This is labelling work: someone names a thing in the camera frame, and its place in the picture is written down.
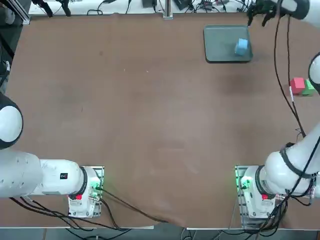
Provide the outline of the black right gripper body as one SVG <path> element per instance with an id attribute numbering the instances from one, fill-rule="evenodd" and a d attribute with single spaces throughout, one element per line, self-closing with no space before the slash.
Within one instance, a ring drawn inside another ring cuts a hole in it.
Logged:
<path id="1" fill-rule="evenodd" d="M 277 3 L 271 0 L 256 0 L 255 11 L 257 13 L 270 13 L 277 10 Z"/>

